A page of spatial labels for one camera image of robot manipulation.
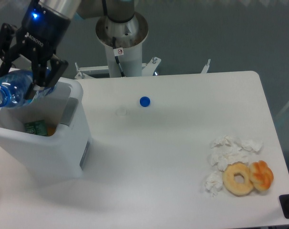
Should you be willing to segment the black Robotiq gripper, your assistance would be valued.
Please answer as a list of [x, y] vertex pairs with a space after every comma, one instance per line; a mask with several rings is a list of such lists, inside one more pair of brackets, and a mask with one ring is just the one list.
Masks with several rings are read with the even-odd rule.
[[[20, 56], [31, 62], [32, 82], [24, 99], [32, 99], [39, 88], [51, 88], [68, 67], [56, 49], [71, 23], [70, 0], [32, 0], [21, 27], [3, 23], [0, 30], [0, 78]], [[47, 72], [47, 61], [51, 70]]]

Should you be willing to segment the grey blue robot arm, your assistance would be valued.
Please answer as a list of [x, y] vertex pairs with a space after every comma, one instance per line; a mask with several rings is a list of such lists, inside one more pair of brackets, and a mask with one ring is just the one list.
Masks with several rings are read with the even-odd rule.
[[112, 48], [132, 48], [148, 35], [145, 18], [135, 11], [133, 0], [32, 0], [21, 26], [4, 23], [0, 30], [0, 78], [23, 56], [31, 62], [33, 79], [25, 98], [37, 87], [55, 86], [68, 67], [56, 55], [75, 14], [82, 19], [98, 17], [98, 39]]

